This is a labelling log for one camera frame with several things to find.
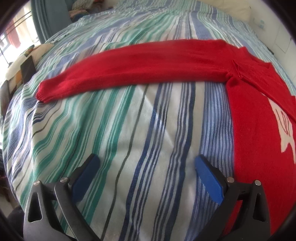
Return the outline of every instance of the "folded clothes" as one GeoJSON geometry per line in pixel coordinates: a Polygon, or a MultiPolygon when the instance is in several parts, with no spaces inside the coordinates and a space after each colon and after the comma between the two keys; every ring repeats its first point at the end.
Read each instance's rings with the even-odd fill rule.
{"type": "Polygon", "coordinates": [[[249,173],[256,174],[264,185],[275,231],[296,201],[296,99],[272,64],[245,47],[192,39],[108,50],[43,81],[36,97],[48,103],[86,91],[180,81],[226,83],[235,179],[252,182],[249,173]]]}

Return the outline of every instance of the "blue gripper pad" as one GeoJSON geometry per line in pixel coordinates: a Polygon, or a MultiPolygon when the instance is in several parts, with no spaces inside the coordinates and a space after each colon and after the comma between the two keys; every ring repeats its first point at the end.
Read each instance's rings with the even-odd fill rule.
{"type": "Polygon", "coordinates": [[[211,199],[220,205],[224,198],[223,187],[201,156],[195,158],[195,170],[211,199]]]}
{"type": "Polygon", "coordinates": [[[83,199],[87,189],[89,188],[89,185],[91,184],[99,168],[100,159],[97,155],[93,155],[92,159],[87,164],[81,175],[76,179],[76,181],[72,185],[73,203],[80,202],[83,199]]]}

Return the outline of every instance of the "metal screw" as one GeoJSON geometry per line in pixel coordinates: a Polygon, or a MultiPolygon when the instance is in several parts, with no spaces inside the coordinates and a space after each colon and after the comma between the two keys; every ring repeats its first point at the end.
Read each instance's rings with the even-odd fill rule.
{"type": "Polygon", "coordinates": [[[261,182],[260,182],[259,180],[256,180],[256,181],[255,181],[255,184],[256,184],[257,186],[261,186],[261,182]]]}
{"type": "Polygon", "coordinates": [[[33,182],[33,185],[34,186],[38,186],[40,184],[40,181],[39,180],[36,180],[35,182],[33,182]]]}
{"type": "Polygon", "coordinates": [[[233,183],[234,182],[234,178],[233,177],[228,177],[228,178],[226,178],[226,180],[229,183],[233,183]]]}
{"type": "Polygon", "coordinates": [[[61,183],[65,183],[65,182],[67,182],[68,181],[68,177],[62,177],[61,179],[60,179],[60,182],[61,183]]]}

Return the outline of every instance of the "pillow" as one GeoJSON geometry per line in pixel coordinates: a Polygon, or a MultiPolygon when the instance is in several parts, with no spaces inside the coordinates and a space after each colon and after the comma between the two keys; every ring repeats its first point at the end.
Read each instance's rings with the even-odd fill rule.
{"type": "Polygon", "coordinates": [[[251,7],[247,0],[200,0],[212,5],[230,16],[249,22],[251,18],[251,7]]]}
{"type": "Polygon", "coordinates": [[[20,66],[25,60],[32,55],[35,66],[38,64],[41,57],[48,52],[54,45],[53,44],[41,44],[34,48],[33,51],[26,57],[23,53],[14,61],[7,69],[5,79],[10,80],[17,72],[20,71],[20,66]]]}
{"type": "Polygon", "coordinates": [[[90,9],[92,7],[93,2],[93,0],[77,0],[73,3],[72,10],[90,9]]]}

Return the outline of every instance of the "striped fabric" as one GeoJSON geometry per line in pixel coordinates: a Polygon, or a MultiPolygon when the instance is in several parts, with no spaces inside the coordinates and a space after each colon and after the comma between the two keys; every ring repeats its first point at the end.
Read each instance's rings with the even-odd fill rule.
{"type": "MultiPolygon", "coordinates": [[[[41,81],[87,56],[171,39],[224,39],[271,61],[247,24],[196,0],[122,0],[55,34],[38,73],[15,93],[3,128],[3,159],[22,207],[36,179],[54,182],[90,153],[101,168],[78,208],[102,240],[192,240],[217,208],[196,177],[204,154],[233,175],[233,127],[223,84],[166,83],[87,92],[43,104],[41,81]]],[[[70,233],[61,211],[61,224],[70,233]]]]}

